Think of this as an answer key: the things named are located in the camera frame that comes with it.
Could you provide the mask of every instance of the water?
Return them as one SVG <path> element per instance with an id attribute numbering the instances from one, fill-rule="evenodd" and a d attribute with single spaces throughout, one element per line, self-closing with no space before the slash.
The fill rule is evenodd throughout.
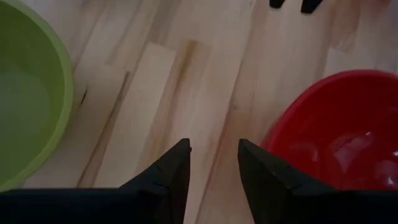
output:
<path id="1" fill-rule="evenodd" d="M 398 144 L 385 130 L 345 133 L 327 142 L 292 144 L 285 158 L 337 189 L 398 190 Z"/>
<path id="2" fill-rule="evenodd" d="M 0 58 L 0 183 L 40 152 L 50 115 L 49 96 L 40 79 Z"/>

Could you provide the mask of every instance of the green bowl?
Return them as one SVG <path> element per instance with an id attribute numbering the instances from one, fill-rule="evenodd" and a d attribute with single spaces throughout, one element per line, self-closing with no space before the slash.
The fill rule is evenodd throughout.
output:
<path id="1" fill-rule="evenodd" d="M 0 0 L 0 190 L 21 186 L 60 142 L 72 67 L 61 40 L 32 9 Z"/>

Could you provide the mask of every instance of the black object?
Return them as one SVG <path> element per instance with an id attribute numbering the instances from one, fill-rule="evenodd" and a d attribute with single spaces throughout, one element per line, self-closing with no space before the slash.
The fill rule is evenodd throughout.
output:
<path id="1" fill-rule="evenodd" d="M 323 0 L 303 0 L 301 5 L 301 13 L 312 14 Z M 285 0 L 269 0 L 269 6 L 275 9 L 280 9 L 285 3 Z"/>
<path id="2" fill-rule="evenodd" d="M 0 194 L 2 223 L 183 223 L 190 180 L 183 139 L 118 189 L 10 190 Z"/>
<path id="3" fill-rule="evenodd" d="M 256 224 L 396 222 L 396 191 L 338 191 L 245 139 L 238 161 Z"/>

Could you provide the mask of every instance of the light wood plank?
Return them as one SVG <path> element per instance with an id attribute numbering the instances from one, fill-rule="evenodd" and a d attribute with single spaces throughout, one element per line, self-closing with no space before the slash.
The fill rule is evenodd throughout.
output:
<path id="1" fill-rule="evenodd" d="M 99 17 L 75 70 L 75 102 L 80 102 L 87 84 L 93 78 L 90 71 L 106 64 L 122 41 L 140 3 L 125 0 L 106 2 L 105 10 Z"/>
<path id="2" fill-rule="evenodd" d="M 154 122 L 150 128 L 150 134 L 146 140 L 144 151 L 141 154 L 136 175 L 148 168 L 156 161 L 167 149 L 165 148 L 166 133 L 171 124 L 172 107 L 175 106 L 175 92 L 177 85 L 186 76 L 201 73 L 210 55 L 210 48 L 202 45 L 195 40 L 186 40 L 177 51 L 169 79 L 160 100 Z"/>
<path id="3" fill-rule="evenodd" d="M 116 118 L 118 117 L 124 98 L 126 97 L 127 91 L 131 83 L 129 82 L 129 79 L 132 78 L 133 75 L 131 75 L 129 72 L 126 72 L 123 85 L 119 92 L 118 98 L 116 99 L 112 112 L 109 115 L 109 119 L 107 120 L 103 132 L 99 137 L 97 145 L 95 146 L 94 151 L 91 154 L 90 160 L 88 161 L 80 177 L 77 185 L 77 187 L 79 188 L 92 188 L 94 186 L 98 170 L 101 167 L 101 163 L 106 152 L 106 147 L 108 146 L 109 140 L 112 135 Z"/>
<path id="4" fill-rule="evenodd" d="M 182 1 L 167 0 L 160 2 L 159 9 L 149 32 L 149 40 L 151 42 L 165 45 L 171 24 L 176 20 L 177 9 L 180 7 Z"/>
<path id="5" fill-rule="evenodd" d="M 112 64 L 134 72 L 147 43 L 161 0 L 145 0 L 126 29 L 123 40 L 110 59 Z"/>
<path id="6" fill-rule="evenodd" d="M 361 1 L 355 46 L 346 54 L 330 49 L 324 77 L 352 69 L 397 72 L 397 13 L 397 1 Z"/>
<path id="7" fill-rule="evenodd" d="M 179 52 L 186 56 L 177 57 L 177 61 L 184 58 L 181 59 L 183 62 L 177 63 L 182 66 L 177 65 L 176 73 L 171 74 L 175 80 L 173 83 L 176 83 L 172 84 L 173 87 L 175 85 L 174 92 L 163 98 L 171 102 L 169 107 L 164 107 L 165 110 L 170 108 L 170 111 L 167 117 L 156 120 L 163 122 L 164 131 L 152 132 L 156 136 L 151 136 L 148 144 L 155 148 L 150 151 L 146 165 L 181 138 L 190 138 L 193 151 L 185 222 L 192 223 L 196 220 L 216 153 L 241 56 L 214 52 L 209 46 L 198 42 L 188 43 Z M 157 156 L 154 156 L 153 150 L 158 153 Z"/>
<path id="8" fill-rule="evenodd" d="M 337 0 L 330 45 L 339 51 L 353 50 L 358 29 L 361 1 Z"/>
<path id="9" fill-rule="evenodd" d="M 239 176 L 238 141 L 248 138 L 259 144 L 280 113 L 321 77 L 333 17 L 330 3 L 304 16 L 301 1 L 286 1 L 281 10 L 257 1 L 197 223 L 254 223 Z"/>
<path id="10" fill-rule="evenodd" d="M 77 66 L 84 52 L 91 33 L 106 6 L 106 0 L 86 0 L 81 7 L 81 17 L 73 32 L 73 36 L 66 43 L 73 67 Z"/>
<path id="11" fill-rule="evenodd" d="M 95 187 L 119 187 L 134 177 L 174 57 L 172 50 L 147 46 L 116 120 Z"/>
<path id="12" fill-rule="evenodd" d="M 178 49 L 185 39 L 239 55 L 246 48 L 256 0 L 181 0 L 161 43 Z"/>

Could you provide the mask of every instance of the bowl rim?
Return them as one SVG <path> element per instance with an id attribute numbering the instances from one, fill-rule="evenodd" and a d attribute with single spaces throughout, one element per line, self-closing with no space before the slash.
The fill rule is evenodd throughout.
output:
<path id="1" fill-rule="evenodd" d="M 33 9 L 29 6 L 25 5 L 23 2 L 16 1 L 16 0 L 0 0 L 8 4 L 9 6 L 17 9 L 19 12 L 26 15 L 33 23 L 35 23 L 39 29 L 41 29 L 44 34 L 49 38 L 53 48 L 58 54 L 61 68 L 62 68 L 62 75 L 63 75 L 63 85 L 64 85 L 64 92 L 63 92 L 63 105 L 61 109 L 61 113 L 59 119 L 55 125 L 54 132 L 49 137 L 46 145 L 42 149 L 42 151 L 31 160 L 31 162 L 19 171 L 14 177 L 6 180 L 4 183 L 0 183 L 0 191 L 8 190 L 11 188 L 21 186 L 26 178 L 32 175 L 35 171 L 37 171 L 41 165 L 48 159 L 51 153 L 55 150 L 58 146 L 65 129 L 67 128 L 68 121 L 70 119 L 70 114 L 72 111 L 72 104 L 73 104 L 73 77 L 72 77 L 72 65 L 69 60 L 69 56 L 65 46 L 63 45 L 62 41 L 55 33 L 55 31 L 50 27 L 50 25 L 41 18 Z"/>
<path id="2" fill-rule="evenodd" d="M 301 95 L 297 97 L 297 99 L 285 110 L 284 113 L 276 120 L 275 124 L 270 127 L 269 133 L 264 138 L 261 146 L 268 151 L 273 151 L 273 147 L 276 144 L 277 139 L 279 138 L 283 128 L 286 123 L 291 119 L 293 114 L 299 109 L 300 105 L 307 100 L 310 96 L 312 96 L 319 89 L 323 88 L 326 85 L 338 82 L 345 78 L 353 78 L 353 77 L 378 77 L 378 78 L 386 78 L 391 80 L 392 82 L 398 83 L 398 77 L 394 73 L 383 72 L 380 70 L 372 70 L 372 69 L 358 69 L 358 70 L 347 70 L 336 73 L 334 75 L 330 75 L 326 78 L 322 78 L 321 80 L 315 82 L 309 88 L 304 90 Z"/>

